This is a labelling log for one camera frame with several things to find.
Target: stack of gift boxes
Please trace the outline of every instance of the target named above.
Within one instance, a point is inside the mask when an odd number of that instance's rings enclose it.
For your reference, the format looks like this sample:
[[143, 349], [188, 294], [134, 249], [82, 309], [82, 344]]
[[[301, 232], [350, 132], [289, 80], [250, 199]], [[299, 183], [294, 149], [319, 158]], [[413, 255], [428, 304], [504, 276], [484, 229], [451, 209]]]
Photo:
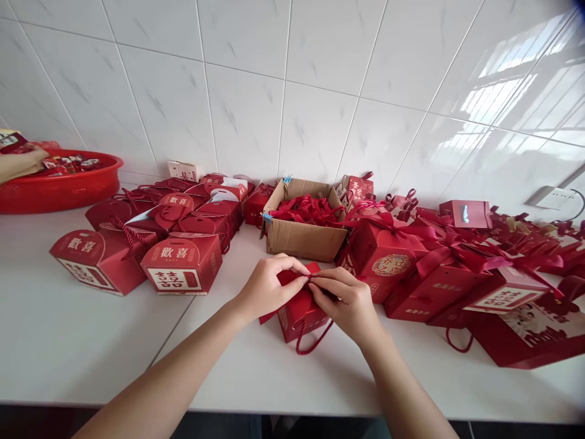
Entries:
[[210, 174], [124, 190], [86, 212], [94, 230], [66, 234], [50, 253], [80, 282], [116, 295], [146, 279], [158, 294], [207, 294], [254, 189]]
[[[484, 201], [429, 209], [415, 190], [377, 201], [371, 173], [344, 176], [335, 188], [292, 177], [256, 186], [186, 166], [173, 162], [181, 178], [95, 205], [86, 213], [94, 230], [65, 235], [51, 254], [81, 282], [114, 294], [145, 279], [158, 294], [207, 294], [245, 221], [262, 230], [268, 253], [350, 271], [388, 318], [468, 328], [500, 366], [532, 368], [585, 351], [585, 317], [573, 303], [585, 291], [585, 280], [575, 287], [585, 279], [584, 228], [533, 224]], [[285, 341], [322, 327], [318, 311], [308, 290], [278, 310]]]

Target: red gift bag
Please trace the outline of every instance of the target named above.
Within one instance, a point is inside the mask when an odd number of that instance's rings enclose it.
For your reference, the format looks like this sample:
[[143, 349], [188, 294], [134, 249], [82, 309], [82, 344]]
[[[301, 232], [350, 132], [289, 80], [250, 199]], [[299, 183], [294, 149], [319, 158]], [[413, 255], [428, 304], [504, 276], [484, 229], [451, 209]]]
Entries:
[[[559, 285], [563, 292], [567, 280]], [[585, 302], [580, 307], [571, 299], [546, 294], [508, 314], [472, 321], [469, 330], [500, 367], [534, 369], [585, 354]]]
[[[319, 264], [316, 262], [311, 262], [306, 267], [311, 273], [318, 273], [321, 271]], [[277, 274], [281, 285], [289, 284], [299, 276], [301, 275], [290, 270], [281, 271]], [[300, 341], [303, 335], [314, 331], [321, 326], [324, 326], [329, 320], [329, 316], [319, 307], [319, 305], [317, 305], [317, 302], [315, 302], [313, 299], [313, 293], [307, 285], [305, 285], [279, 310], [260, 317], [260, 319], [258, 319], [260, 324], [264, 324], [270, 320], [270, 318], [276, 313], [278, 313], [278, 321], [280, 322], [280, 328], [282, 330], [285, 343], [297, 340], [296, 352], [299, 355], [306, 355], [313, 352], [323, 337], [325, 337], [325, 334], [327, 331], [329, 331], [329, 328], [331, 328], [333, 325], [333, 321], [331, 321], [329, 326], [327, 326], [327, 328], [323, 331], [323, 334], [321, 334], [321, 336], [317, 339], [311, 348], [307, 349], [306, 351], [300, 350]]]

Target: folded red box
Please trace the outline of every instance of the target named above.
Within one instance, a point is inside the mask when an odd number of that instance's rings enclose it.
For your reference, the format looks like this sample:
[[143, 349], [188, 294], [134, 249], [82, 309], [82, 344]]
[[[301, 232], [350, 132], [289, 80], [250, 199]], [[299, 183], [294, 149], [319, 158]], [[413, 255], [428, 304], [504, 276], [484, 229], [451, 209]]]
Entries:
[[[319, 264], [311, 262], [306, 265], [311, 273], [318, 273], [321, 271]], [[284, 270], [277, 274], [278, 280], [281, 285], [287, 285], [292, 282], [300, 274], [294, 273], [290, 270]], [[279, 310], [260, 317], [260, 324], [264, 324], [272, 318], [275, 314], [278, 314], [278, 321], [280, 322], [280, 328], [282, 335], [285, 339], [285, 343], [289, 343], [293, 340], [297, 340], [296, 351], [299, 355], [311, 353], [323, 339], [329, 328], [331, 328], [333, 321], [323, 331], [317, 341], [306, 351], [300, 350], [300, 341], [305, 334], [314, 331], [317, 328], [324, 326], [329, 320], [329, 316], [317, 305], [313, 298], [313, 294], [308, 286], [305, 286], [286, 304], [284, 304]]]
[[262, 226], [262, 211], [266, 202], [274, 192], [274, 186], [261, 183], [256, 190], [246, 199], [244, 203], [244, 216], [246, 224], [253, 226]]
[[217, 235], [173, 232], [140, 265], [158, 294], [200, 295], [209, 293], [221, 263]]
[[146, 280], [140, 268], [157, 235], [116, 222], [99, 232], [75, 230], [60, 238], [49, 253], [79, 282], [125, 296]]

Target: red packaging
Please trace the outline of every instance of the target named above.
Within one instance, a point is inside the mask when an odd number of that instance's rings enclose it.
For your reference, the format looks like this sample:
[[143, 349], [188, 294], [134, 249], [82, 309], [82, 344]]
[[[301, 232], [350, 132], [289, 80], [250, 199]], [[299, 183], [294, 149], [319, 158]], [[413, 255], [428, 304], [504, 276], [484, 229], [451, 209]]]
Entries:
[[[311, 262], [306, 267], [311, 273], [318, 273], [321, 271], [319, 264], [316, 262]], [[281, 271], [277, 275], [282, 285], [287, 285], [299, 276], [299, 274], [290, 270]], [[333, 323], [331, 322], [331, 324], [325, 329], [311, 349], [308, 351], [301, 351], [300, 339], [302, 336], [325, 325], [329, 320], [329, 316], [317, 305], [313, 299], [311, 290], [306, 285], [278, 311], [260, 317], [260, 324], [264, 324], [270, 320], [270, 318], [276, 313], [278, 313], [278, 320], [280, 321], [280, 328], [282, 329], [285, 343], [298, 339], [297, 353], [299, 355], [312, 352]]]
[[204, 205], [199, 207], [197, 211], [205, 213], [214, 213], [217, 215], [227, 215], [230, 218], [229, 224], [230, 239], [232, 239], [236, 235], [236, 232], [239, 230], [239, 227], [244, 222], [242, 205], [240, 202], [237, 201], [211, 200], [210, 202], [205, 203]]
[[246, 199], [244, 203], [246, 224], [258, 227], [262, 226], [262, 211], [272, 192], [274, 192], [274, 186], [259, 184], [256, 190]]
[[200, 295], [209, 293], [221, 263], [217, 235], [173, 232], [140, 265], [158, 294]]
[[125, 195], [118, 194], [118, 197], [114, 195], [116, 198], [99, 202], [85, 212], [85, 217], [94, 230], [99, 230], [99, 225], [102, 223], [109, 223], [113, 216], [125, 223], [154, 207], [154, 203], [150, 202], [150, 200], [144, 200], [146, 198], [144, 195], [135, 197], [129, 191], [122, 190], [126, 192]]
[[103, 224], [99, 232], [75, 230], [49, 253], [81, 283], [125, 296], [146, 279], [140, 260], [158, 238], [152, 232], [124, 228], [125, 232]]
[[487, 201], [451, 200], [439, 205], [441, 215], [453, 218], [455, 227], [467, 229], [491, 229], [489, 203]]
[[366, 173], [363, 177], [344, 175], [336, 192], [343, 207], [348, 211], [352, 202], [362, 201], [374, 194], [374, 183], [369, 180], [373, 172]]
[[193, 207], [191, 196], [181, 192], [170, 193], [161, 198], [158, 206], [132, 218], [127, 224], [155, 232], [164, 239], [179, 221], [189, 215]]
[[195, 234], [209, 234], [219, 236], [221, 253], [226, 254], [230, 249], [232, 233], [230, 229], [229, 215], [208, 212], [191, 212], [173, 228], [171, 235], [177, 236], [176, 232], [188, 232]]
[[[563, 282], [559, 289], [565, 292]], [[582, 308], [552, 294], [508, 314], [486, 315], [469, 330], [500, 367], [534, 369], [585, 354]]]
[[[360, 218], [356, 224], [352, 218]], [[346, 225], [357, 225], [348, 244], [359, 276], [393, 277], [394, 283], [412, 273], [417, 259], [428, 253], [419, 236], [435, 239], [429, 227], [410, 227], [390, 213], [348, 215]]]
[[346, 247], [346, 250], [343, 252], [342, 256], [337, 261], [337, 266], [341, 266], [357, 277], [360, 281], [365, 282], [370, 287], [370, 292], [372, 293], [372, 302], [375, 304], [381, 304], [386, 300], [392, 288], [398, 283], [397, 280], [394, 280], [393, 277], [380, 277], [380, 276], [371, 276], [365, 277], [360, 276], [353, 266], [353, 255], [349, 252], [349, 248]]

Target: white tiled wall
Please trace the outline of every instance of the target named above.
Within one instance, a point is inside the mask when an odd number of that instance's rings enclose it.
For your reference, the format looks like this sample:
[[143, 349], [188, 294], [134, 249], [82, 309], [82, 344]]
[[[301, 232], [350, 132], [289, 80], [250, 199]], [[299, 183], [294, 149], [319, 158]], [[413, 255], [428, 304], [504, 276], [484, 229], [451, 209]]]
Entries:
[[[0, 126], [109, 152], [523, 203], [585, 162], [570, 0], [0, 0]], [[585, 190], [585, 176], [570, 187]]]

